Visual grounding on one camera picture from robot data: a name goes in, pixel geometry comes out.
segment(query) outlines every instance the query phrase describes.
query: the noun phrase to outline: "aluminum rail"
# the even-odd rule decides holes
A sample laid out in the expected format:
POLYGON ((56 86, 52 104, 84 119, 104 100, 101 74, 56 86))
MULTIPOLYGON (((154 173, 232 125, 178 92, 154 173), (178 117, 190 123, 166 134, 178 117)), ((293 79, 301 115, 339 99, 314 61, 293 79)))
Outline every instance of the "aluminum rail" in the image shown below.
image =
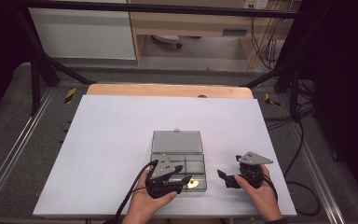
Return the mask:
MULTIPOLYGON (((289 112, 289 103, 284 96, 280 96, 280 102, 282 107, 285 110, 287 115, 290 115, 289 112)), ((296 140, 300 142, 301 139, 301 129, 299 124, 291 122, 292 130, 296 135, 296 140)), ((324 206, 324 210, 330 219, 330 222, 333 224, 344 224, 345 219, 339 210, 339 207, 334 199, 333 193, 331 192, 330 188, 326 180, 324 179, 324 175, 321 169, 318 166, 318 163, 314 159, 310 146, 308 145, 306 139, 304 138, 303 147, 301 148, 302 158, 307 165, 308 171, 310 172, 310 178, 312 179, 313 184, 315 185, 316 190, 318 191, 319 198, 324 206)))
POLYGON ((24 129, 22 130, 19 138, 17 139, 16 143, 8 153, 5 161, 2 163, 0 167, 0 191, 2 187, 5 185, 7 178, 10 175, 10 172, 13 170, 14 165, 19 159, 22 150, 25 148, 28 140, 30 139, 32 133, 34 132, 34 128, 36 127, 43 113, 45 112, 48 103, 50 101, 50 98, 54 92, 55 92, 54 88, 50 88, 47 91, 45 91, 45 94, 41 100, 41 106, 39 107, 39 110, 36 112, 36 114, 33 117, 30 117, 28 119, 28 122, 25 125, 24 129))

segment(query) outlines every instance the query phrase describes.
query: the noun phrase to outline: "gray plastic case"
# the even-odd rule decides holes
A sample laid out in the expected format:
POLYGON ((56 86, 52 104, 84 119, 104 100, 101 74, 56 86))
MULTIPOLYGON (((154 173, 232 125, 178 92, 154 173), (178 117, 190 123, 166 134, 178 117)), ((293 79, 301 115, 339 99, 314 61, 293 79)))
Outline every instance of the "gray plastic case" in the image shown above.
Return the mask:
POLYGON ((180 173, 172 175, 170 181, 180 181, 187 175, 198 181, 190 188, 184 185, 184 192, 205 192, 207 189, 205 161, 200 132, 198 131, 154 131, 150 160, 166 160, 172 165, 183 165, 180 173))

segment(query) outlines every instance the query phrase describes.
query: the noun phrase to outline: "case lid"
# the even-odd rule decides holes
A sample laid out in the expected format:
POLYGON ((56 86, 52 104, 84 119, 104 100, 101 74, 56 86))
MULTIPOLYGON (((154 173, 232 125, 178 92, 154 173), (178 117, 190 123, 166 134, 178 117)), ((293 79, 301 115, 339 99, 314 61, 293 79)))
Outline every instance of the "case lid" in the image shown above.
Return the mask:
POLYGON ((199 131, 154 131, 152 153, 197 154, 202 153, 199 131))

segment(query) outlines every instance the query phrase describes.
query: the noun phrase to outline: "forearm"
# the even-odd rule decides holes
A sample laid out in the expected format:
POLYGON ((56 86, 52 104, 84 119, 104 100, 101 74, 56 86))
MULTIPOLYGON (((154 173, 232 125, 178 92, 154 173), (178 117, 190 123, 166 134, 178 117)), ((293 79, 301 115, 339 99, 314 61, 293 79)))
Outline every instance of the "forearm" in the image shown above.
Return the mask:
POLYGON ((151 216, 143 214, 140 211, 137 212, 129 212, 124 217, 122 224, 146 224, 151 216))
POLYGON ((259 203, 256 206, 256 209, 266 223, 283 219, 283 216, 277 204, 276 206, 268 206, 267 204, 263 204, 264 206, 259 206, 260 204, 262 203, 259 203))
POLYGON ((281 219, 266 222, 266 224, 287 224, 287 220, 283 217, 281 219))

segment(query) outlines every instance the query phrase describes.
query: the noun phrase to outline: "white panel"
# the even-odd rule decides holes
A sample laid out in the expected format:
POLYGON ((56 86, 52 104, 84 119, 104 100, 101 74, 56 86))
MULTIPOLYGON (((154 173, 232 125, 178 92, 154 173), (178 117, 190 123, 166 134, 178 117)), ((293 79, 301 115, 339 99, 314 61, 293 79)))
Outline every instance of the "white panel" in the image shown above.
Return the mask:
POLYGON ((284 215, 296 214, 257 100, 83 96, 34 215, 109 217, 150 160, 153 131, 200 131, 206 192, 182 192, 160 217, 243 217, 257 212, 242 189, 227 189, 217 169, 239 173, 248 151, 267 167, 284 215))
POLYGON ((42 45, 51 57, 135 59, 128 12, 43 8, 30 11, 42 45))

